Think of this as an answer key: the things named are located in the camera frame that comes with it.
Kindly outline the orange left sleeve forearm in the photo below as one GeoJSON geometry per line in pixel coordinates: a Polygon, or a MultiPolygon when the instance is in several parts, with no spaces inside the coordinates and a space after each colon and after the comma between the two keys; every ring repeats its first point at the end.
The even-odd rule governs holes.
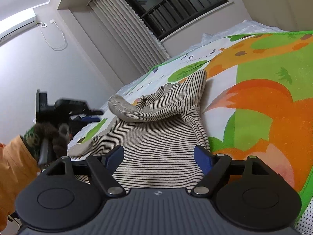
{"type": "Polygon", "coordinates": [[[0,169],[1,230],[4,230],[7,226],[7,216],[15,211],[14,202],[17,195],[39,172],[37,162],[21,136],[17,136],[7,145],[1,144],[0,169]]]}

